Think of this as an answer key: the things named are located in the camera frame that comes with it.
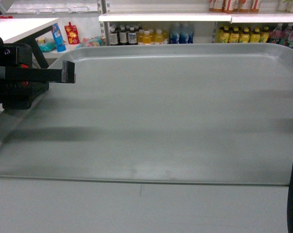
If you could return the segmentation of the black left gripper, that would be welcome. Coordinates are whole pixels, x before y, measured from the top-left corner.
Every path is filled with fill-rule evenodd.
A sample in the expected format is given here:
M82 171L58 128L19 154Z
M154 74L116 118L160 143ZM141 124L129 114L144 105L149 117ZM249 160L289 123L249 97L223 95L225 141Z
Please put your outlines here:
M4 109L27 110L49 89L49 83L75 83L75 63L63 61L61 69L33 69L32 48L4 43L0 38L0 104Z

